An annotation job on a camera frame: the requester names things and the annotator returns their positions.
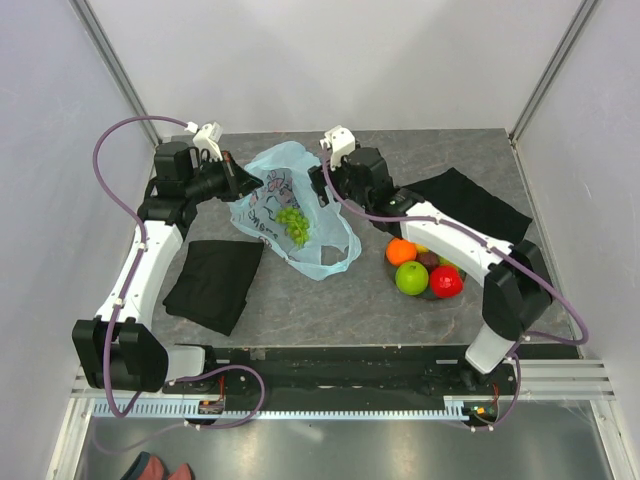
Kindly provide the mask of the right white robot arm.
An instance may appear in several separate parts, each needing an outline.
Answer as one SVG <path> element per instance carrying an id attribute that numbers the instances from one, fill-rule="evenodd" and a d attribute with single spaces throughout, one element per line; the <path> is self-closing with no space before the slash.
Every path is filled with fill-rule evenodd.
<path id="1" fill-rule="evenodd" d="M 379 230 L 427 247 L 482 287 L 484 324 L 457 377 L 465 391 L 483 392 L 493 383 L 495 368 L 553 302 L 540 248 L 528 240 L 511 244 L 493 238 L 395 186 L 376 148 L 356 148 L 338 166 L 322 162 L 308 175 L 321 205 L 339 199 L 358 205 Z"/>

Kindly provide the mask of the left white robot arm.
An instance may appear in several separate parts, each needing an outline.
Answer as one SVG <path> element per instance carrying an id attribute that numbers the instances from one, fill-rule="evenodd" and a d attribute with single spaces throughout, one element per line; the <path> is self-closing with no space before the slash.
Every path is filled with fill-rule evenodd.
<path id="1" fill-rule="evenodd" d="M 205 360 L 202 346 L 163 347 L 151 332 L 154 306 L 198 204 L 239 200 L 262 182 L 213 140 L 164 143 L 154 167 L 122 271 L 94 318 L 76 322 L 72 340 L 92 388 L 156 392 L 184 377 L 196 392 L 208 393 L 218 385 L 218 367 Z"/>

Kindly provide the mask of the green grape bunch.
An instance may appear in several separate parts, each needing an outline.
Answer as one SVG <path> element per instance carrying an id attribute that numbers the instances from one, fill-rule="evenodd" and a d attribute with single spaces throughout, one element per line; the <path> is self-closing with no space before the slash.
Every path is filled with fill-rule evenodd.
<path id="1" fill-rule="evenodd" d="M 297 247 L 303 247 L 309 240 L 310 222 L 300 209 L 286 207 L 276 214 L 276 222 L 283 225 L 285 234 Z"/>

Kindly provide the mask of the light blue plastic bag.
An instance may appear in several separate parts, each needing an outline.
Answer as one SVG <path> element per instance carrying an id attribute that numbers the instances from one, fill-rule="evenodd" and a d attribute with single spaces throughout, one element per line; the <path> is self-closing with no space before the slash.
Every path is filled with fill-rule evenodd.
<path id="1" fill-rule="evenodd" d="M 341 205 L 322 206 L 308 170 L 320 160 L 293 141 L 258 154 L 245 167 L 263 185 L 229 205 L 231 223 L 263 241 L 301 274 L 320 281 L 346 271 L 361 254 L 361 242 Z"/>

